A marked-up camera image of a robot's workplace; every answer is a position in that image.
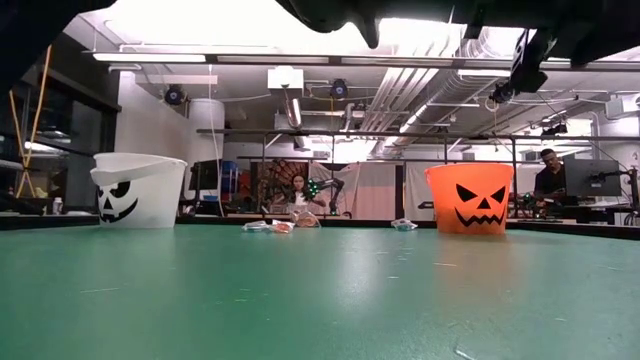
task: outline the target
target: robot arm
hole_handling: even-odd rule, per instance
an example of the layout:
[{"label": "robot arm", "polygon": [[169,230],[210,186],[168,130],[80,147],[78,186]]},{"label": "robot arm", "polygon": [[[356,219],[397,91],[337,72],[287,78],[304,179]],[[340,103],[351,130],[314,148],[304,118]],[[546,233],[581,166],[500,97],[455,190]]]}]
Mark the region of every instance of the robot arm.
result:
[{"label": "robot arm", "polygon": [[336,201],[338,200],[340,191],[342,191],[342,188],[344,187],[344,181],[336,178],[320,181],[309,180],[309,189],[311,190],[311,194],[313,196],[324,189],[329,189],[332,187],[335,188],[335,191],[333,192],[333,196],[329,201],[329,210],[331,211],[331,214],[337,214],[338,206],[336,205]]}]

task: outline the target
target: plastic bag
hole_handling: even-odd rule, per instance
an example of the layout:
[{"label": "plastic bag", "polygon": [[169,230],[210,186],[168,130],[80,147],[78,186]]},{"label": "plastic bag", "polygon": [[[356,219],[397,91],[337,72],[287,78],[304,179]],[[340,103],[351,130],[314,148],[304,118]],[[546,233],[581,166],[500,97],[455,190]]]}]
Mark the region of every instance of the plastic bag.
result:
[{"label": "plastic bag", "polygon": [[242,230],[248,232],[260,232],[269,230],[269,225],[266,221],[254,221],[244,224],[244,226],[242,226]]},{"label": "plastic bag", "polygon": [[391,222],[391,226],[398,231],[411,231],[418,227],[418,225],[412,223],[409,219],[398,219]]},{"label": "plastic bag", "polygon": [[290,223],[287,221],[278,221],[274,219],[269,228],[271,229],[271,231],[277,234],[289,234],[291,231],[293,231],[294,226],[296,226],[294,223]]},{"label": "plastic bag", "polygon": [[291,213],[291,221],[293,221],[298,227],[321,227],[318,218],[310,211],[305,211],[303,213]]}]

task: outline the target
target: jack-o'-lantern face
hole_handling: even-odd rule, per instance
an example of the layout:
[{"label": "jack-o'-lantern face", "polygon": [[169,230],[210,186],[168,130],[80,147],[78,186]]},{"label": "jack-o'-lantern face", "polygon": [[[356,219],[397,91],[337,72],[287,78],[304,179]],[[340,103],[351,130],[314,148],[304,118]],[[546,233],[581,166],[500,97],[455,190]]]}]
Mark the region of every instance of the jack-o'-lantern face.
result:
[{"label": "jack-o'-lantern face", "polygon": [[110,186],[101,186],[98,190],[98,208],[100,220],[105,223],[120,221],[135,210],[138,199],[130,199],[131,181],[125,181]]},{"label": "jack-o'-lantern face", "polygon": [[456,215],[464,226],[484,223],[502,225],[506,212],[506,186],[488,194],[482,194],[480,191],[473,191],[456,184],[456,192],[460,199],[455,206]]}]

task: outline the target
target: green table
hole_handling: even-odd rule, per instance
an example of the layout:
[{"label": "green table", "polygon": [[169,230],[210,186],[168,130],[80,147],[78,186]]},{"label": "green table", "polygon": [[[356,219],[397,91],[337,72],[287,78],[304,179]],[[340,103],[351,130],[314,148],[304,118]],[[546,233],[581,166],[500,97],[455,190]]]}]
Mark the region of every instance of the green table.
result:
[{"label": "green table", "polygon": [[0,358],[637,359],[639,259],[525,231],[0,232]]}]

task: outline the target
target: white bucket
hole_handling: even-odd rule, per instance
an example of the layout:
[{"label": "white bucket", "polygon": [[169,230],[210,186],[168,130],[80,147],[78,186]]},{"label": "white bucket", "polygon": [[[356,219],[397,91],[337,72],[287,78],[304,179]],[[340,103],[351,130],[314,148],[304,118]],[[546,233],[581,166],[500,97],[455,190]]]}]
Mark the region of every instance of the white bucket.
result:
[{"label": "white bucket", "polygon": [[94,156],[100,187],[100,224],[118,228],[170,228],[187,163],[162,156],[105,153]]}]

